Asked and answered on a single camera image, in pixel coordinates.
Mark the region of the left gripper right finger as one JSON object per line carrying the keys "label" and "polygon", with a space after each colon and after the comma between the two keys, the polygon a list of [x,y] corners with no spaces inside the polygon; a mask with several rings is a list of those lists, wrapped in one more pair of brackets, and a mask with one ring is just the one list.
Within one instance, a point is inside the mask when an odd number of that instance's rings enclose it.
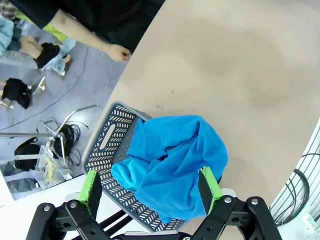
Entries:
{"label": "left gripper right finger", "polygon": [[282,237],[263,198],[242,201],[223,194],[210,167],[198,171],[198,190],[205,209],[193,240],[218,240],[227,226],[236,226],[245,240],[280,240]]}

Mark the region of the person's right hand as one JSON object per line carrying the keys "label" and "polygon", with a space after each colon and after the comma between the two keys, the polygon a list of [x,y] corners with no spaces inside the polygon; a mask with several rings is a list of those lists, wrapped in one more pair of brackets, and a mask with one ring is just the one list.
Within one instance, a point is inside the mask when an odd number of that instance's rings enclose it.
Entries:
{"label": "person's right hand", "polygon": [[128,61],[131,57],[131,52],[128,49],[117,44],[109,44],[106,53],[116,62]]}

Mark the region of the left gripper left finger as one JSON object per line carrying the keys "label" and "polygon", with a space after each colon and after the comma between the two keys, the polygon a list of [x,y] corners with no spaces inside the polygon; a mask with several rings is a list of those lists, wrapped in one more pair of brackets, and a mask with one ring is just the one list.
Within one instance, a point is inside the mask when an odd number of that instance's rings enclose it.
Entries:
{"label": "left gripper left finger", "polygon": [[77,199],[37,206],[27,240],[63,240],[70,231],[77,231],[82,240],[109,240],[110,237],[96,221],[102,196],[101,177],[96,170],[86,175]]}

